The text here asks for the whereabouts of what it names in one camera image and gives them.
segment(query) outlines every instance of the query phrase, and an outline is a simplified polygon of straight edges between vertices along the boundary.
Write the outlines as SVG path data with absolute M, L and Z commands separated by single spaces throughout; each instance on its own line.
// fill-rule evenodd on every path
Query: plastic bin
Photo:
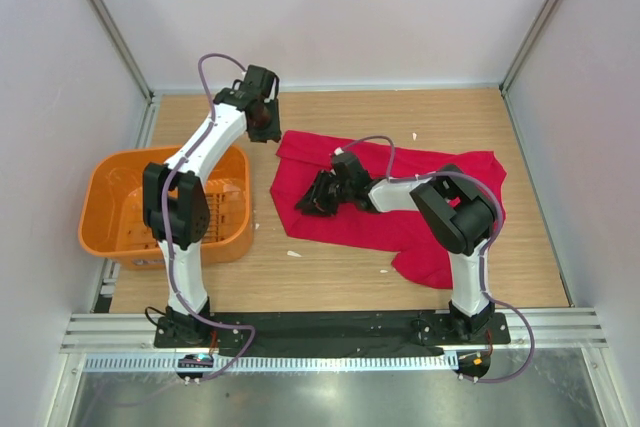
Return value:
M 96 167 L 78 227 L 87 252 L 128 269 L 164 268 L 162 252 L 142 221 L 142 172 L 149 162 L 162 163 L 178 149 L 119 152 Z M 205 194 L 211 221 L 202 239 L 202 263 L 239 259 L 253 242 L 249 162 L 242 149 L 231 146 L 222 156 Z

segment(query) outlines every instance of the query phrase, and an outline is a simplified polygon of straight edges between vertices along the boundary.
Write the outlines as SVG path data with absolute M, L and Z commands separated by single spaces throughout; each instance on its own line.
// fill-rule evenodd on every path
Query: wooden table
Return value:
M 567 306 L 555 258 L 509 117 L 497 89 L 282 93 L 283 130 L 347 138 L 386 134 L 399 147 L 461 153 L 493 150 L 507 171 L 508 220 L 491 249 L 489 286 L 519 307 Z M 207 114 L 204 96 L 165 96 L 153 146 L 182 144 Z M 391 267 L 395 254 L 287 237 L 269 187 L 277 145 L 239 141 L 251 162 L 255 222 L 250 252 L 203 269 L 214 311 L 443 308 L 450 292 L 413 284 Z M 287 251 L 302 255 L 290 257 Z M 167 303 L 164 270 L 122 270 L 111 312 Z

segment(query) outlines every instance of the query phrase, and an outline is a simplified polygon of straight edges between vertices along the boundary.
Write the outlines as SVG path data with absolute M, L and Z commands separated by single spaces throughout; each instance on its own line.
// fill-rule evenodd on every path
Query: robotic arm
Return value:
M 447 175 L 461 173 L 455 165 L 445 166 L 429 179 L 372 179 L 353 153 L 338 149 L 331 166 L 331 172 L 318 173 L 296 208 L 318 216 L 334 215 L 344 202 L 372 213 L 419 211 L 436 240 L 449 252 L 452 327 L 461 340 L 484 333 L 495 305 L 480 284 L 480 252 L 493 232 L 496 206 L 468 180 Z M 449 202 L 455 199 L 458 203 L 452 206 Z
M 209 226 L 210 212 L 204 184 L 231 144 L 248 132 L 252 142 L 279 142 L 282 137 L 278 110 L 278 76 L 250 65 L 243 80 L 215 97 L 215 119 L 209 114 L 193 136 L 164 164 L 150 163 L 143 174 L 143 220 L 151 229 L 169 266 L 169 242 L 173 243 L 174 272 L 183 298 L 201 316 L 209 318 L 209 297 L 202 282 L 200 246 Z M 167 239 L 161 208 L 162 186 L 184 158 L 168 199 L 171 239 Z M 169 289 L 166 317 L 171 329 L 182 328 L 182 337 L 206 340 L 209 328 L 191 317 Z

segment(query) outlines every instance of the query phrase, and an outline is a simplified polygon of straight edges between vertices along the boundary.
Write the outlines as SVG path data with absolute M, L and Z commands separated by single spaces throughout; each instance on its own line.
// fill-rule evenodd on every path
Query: red cloth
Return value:
M 331 168 L 333 151 L 350 140 L 306 132 L 285 133 L 277 155 L 281 158 L 271 195 L 287 235 L 298 239 L 398 252 L 392 265 L 405 278 L 436 289 L 452 288 L 447 251 L 435 240 L 418 212 L 361 212 L 351 204 L 340 205 L 333 217 L 305 216 L 295 204 L 311 186 L 319 170 Z M 389 146 L 362 143 L 350 149 L 372 177 L 385 174 Z M 481 180 L 501 199 L 506 172 L 493 152 L 461 155 L 396 149 L 394 177 L 413 176 L 455 164 Z

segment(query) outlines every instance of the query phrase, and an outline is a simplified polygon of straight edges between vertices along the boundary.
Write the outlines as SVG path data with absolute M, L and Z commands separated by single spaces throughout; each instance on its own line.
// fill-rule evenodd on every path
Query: vertical metal post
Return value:
M 153 97 L 153 92 L 151 91 L 149 84 L 147 84 L 147 81 L 145 80 L 144 75 L 142 75 L 142 72 L 140 71 L 138 64 L 133 58 L 133 55 L 131 54 L 129 47 L 127 47 L 127 44 L 124 41 L 122 34 L 118 30 L 116 23 L 111 17 L 111 14 L 109 13 L 109 10 L 107 9 L 107 6 L 105 5 L 104 1 L 103 0 L 88 0 L 88 1 L 91 4 L 91 7 L 93 8 L 94 12 L 98 16 L 100 23 L 102 24 L 105 31 L 107 32 L 107 35 L 113 42 L 113 45 L 116 48 L 116 51 L 118 52 L 125 66 L 129 70 L 129 73 L 133 77 L 133 80 L 138 85 L 138 88 L 142 92 L 142 95 L 147 100 L 147 103 L 150 103 Z
M 553 16 L 553 13 L 556 11 L 556 8 L 560 4 L 561 0 L 545 0 L 542 4 L 542 8 L 536 19 L 533 21 L 533 24 L 529 28 L 527 35 L 525 36 L 522 44 L 520 44 L 520 48 L 518 49 L 518 53 L 516 54 L 513 62 L 509 66 L 507 70 L 507 75 L 504 78 L 504 81 L 500 85 L 500 91 L 504 96 L 513 85 L 514 80 L 516 79 L 522 65 L 525 60 L 528 58 L 531 49 L 536 44 L 537 40 L 540 38 L 540 34 L 544 30 L 544 28 L 549 23 L 549 20 Z

